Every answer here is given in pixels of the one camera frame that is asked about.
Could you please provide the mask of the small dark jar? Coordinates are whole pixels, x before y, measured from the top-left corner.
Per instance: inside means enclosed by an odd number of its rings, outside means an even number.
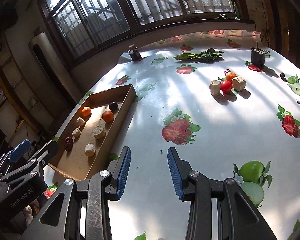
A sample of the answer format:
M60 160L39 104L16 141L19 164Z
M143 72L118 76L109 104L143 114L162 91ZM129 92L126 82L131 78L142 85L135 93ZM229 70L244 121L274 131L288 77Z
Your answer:
M128 48L129 48L128 54L133 61L136 62L142 60L142 56L139 53L138 48L134 44L131 44Z

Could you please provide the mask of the dark purple plum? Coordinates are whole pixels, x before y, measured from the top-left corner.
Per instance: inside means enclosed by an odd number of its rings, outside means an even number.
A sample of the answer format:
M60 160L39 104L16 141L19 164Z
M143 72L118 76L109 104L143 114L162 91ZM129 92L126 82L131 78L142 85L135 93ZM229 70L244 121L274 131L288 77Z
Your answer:
M112 102L112 103L109 105L109 109L110 109L111 111L117 110L117 109L118 109L118 104L117 104L117 102Z

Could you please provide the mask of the large beige sugarcane chunk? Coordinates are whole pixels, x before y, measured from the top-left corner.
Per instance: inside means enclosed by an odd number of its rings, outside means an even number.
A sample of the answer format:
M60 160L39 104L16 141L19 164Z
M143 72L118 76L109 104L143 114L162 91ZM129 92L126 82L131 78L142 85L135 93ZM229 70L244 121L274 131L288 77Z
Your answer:
M231 83L233 89L236 91L242 91L247 85L246 80L241 76L234 77Z

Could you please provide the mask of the green leafy vegetable bunch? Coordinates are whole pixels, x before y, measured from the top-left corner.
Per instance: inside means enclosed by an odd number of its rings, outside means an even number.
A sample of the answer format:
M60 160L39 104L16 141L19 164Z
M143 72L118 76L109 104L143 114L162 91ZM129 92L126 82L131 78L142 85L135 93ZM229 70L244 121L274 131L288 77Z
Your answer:
M209 48L201 53L181 53L176 55L174 58L179 61L210 63L223 60L223 52L220 50L215 50L214 48Z

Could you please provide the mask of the barred window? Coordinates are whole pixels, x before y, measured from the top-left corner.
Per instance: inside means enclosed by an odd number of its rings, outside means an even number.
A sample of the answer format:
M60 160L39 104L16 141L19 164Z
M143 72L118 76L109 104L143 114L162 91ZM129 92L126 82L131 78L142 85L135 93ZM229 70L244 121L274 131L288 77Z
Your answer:
M67 67L157 29L206 21L250 20L245 0L38 0L38 6Z

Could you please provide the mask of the small beige sugarcane piece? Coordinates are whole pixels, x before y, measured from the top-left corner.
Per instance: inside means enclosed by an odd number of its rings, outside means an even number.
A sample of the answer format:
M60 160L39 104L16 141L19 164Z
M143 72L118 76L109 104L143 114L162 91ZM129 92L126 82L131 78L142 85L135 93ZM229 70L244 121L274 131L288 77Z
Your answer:
M83 120L81 117L77 118L76 120L77 126L83 127L85 125L85 120Z

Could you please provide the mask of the orange tangerine with stem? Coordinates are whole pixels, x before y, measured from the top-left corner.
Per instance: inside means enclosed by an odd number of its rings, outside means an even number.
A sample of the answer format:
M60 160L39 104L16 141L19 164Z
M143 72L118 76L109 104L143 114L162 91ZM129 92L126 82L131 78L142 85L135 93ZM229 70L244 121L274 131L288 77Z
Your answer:
M86 106L86 107L82 108L81 115L83 117L88 117L90 114L91 114L91 108L90 107Z

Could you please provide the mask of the dried red jujube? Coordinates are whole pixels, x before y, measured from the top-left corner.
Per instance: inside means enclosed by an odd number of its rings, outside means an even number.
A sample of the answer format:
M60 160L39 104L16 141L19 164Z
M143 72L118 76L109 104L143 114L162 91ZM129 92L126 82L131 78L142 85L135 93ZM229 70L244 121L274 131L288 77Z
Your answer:
M66 137L65 142L64 142L64 149L67 152L70 152L73 148L74 141L72 137Z

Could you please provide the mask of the green bottle on sill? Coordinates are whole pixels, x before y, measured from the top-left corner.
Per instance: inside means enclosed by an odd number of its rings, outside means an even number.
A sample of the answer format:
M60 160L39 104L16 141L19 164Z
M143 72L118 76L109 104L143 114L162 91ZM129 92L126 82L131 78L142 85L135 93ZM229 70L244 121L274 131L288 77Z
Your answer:
M239 19L239 12L238 12L238 8L236 3L233 3L233 8L234 8L234 13L235 13L235 19L238 20Z

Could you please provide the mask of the small dark red grape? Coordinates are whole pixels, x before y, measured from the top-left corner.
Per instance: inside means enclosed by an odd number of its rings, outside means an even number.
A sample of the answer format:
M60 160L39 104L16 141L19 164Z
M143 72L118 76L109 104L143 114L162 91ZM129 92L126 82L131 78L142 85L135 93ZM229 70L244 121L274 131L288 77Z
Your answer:
M226 70L224 71L224 74L226 75L226 74L228 74L229 72L231 72L231 70L230 70L230 69L226 69Z

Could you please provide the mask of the round beige sugarcane slice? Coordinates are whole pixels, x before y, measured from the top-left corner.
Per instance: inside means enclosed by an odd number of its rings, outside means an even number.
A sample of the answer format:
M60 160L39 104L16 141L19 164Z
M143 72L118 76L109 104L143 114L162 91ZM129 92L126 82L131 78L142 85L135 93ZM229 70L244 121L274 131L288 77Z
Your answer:
M103 137L106 136L106 132L103 126L96 126L93 130L93 136L95 137L96 140L100 140Z

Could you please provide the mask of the red cherry tomato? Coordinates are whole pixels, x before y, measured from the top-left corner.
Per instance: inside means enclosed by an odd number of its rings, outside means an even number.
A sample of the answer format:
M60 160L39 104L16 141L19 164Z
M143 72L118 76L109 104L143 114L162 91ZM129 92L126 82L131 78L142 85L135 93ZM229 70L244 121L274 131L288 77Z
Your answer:
M221 82L221 91L223 93L229 94L232 90L232 83L228 80L224 80Z

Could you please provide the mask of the white standing air conditioner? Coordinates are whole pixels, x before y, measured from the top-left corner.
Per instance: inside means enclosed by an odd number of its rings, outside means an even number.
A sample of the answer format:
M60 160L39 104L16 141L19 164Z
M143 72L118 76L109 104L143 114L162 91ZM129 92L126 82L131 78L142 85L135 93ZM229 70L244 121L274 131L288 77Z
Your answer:
M81 91L66 70L46 33L36 35L28 47L57 94L67 107L74 108L82 98Z

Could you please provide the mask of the fruit print tablecloth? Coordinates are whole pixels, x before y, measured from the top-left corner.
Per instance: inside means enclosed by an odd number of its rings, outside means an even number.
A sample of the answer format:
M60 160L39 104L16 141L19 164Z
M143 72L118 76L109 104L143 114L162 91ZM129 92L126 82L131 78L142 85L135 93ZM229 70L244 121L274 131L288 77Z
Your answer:
M242 183L241 167L259 161L272 176L263 185L260 212L277 239L294 239L300 232L300 69L275 51L263 72L249 69L257 38L257 33L220 30L175 37L142 48L140 62L110 54L106 69L102 57L73 71L84 92L131 84L138 96L112 149L132 151L124 195L109 205L114 239L140 234L184 239L190 205L175 194L170 147L215 180ZM223 60L174 58L209 48L222 51ZM226 80L226 69L246 80L245 89L211 95L210 81Z

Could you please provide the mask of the tall beige sugarcane piece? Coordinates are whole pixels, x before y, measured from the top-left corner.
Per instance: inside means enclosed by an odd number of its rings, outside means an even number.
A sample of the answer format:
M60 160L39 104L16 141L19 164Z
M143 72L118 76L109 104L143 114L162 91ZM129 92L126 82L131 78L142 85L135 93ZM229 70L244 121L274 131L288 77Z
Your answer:
M209 84L210 93L213 96L219 96L221 91L221 82L219 80L212 80Z

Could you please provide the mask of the black plant pot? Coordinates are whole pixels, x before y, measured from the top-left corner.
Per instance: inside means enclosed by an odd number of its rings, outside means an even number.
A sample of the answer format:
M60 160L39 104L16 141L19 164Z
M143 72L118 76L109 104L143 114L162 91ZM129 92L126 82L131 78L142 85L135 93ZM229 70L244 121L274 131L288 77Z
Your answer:
M264 68L266 51L261 49L256 42L256 47L251 48L251 63L260 69Z

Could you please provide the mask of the small orange kumquat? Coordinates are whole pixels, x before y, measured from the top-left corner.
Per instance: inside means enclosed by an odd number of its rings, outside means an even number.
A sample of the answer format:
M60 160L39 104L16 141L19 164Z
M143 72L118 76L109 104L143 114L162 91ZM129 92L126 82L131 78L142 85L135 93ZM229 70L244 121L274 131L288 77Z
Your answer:
M235 77L237 77L237 75L234 72L227 72L225 75L226 81L229 82L231 82Z

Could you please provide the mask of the brown cardboard tray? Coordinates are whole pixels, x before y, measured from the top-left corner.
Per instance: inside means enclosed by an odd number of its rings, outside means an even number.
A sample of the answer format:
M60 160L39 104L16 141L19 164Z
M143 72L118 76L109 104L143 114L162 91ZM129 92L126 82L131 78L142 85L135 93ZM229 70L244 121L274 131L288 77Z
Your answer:
M57 136L49 166L65 178L91 178L105 169L110 150L136 97L133 85L90 94Z

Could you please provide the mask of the small beige chunk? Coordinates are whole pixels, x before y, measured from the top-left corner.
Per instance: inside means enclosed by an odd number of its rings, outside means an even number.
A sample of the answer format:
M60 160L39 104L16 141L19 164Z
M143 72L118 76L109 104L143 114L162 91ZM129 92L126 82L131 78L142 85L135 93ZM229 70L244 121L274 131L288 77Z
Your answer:
M87 144L84 148L84 153L87 157L93 157L96 153L96 148L94 144Z

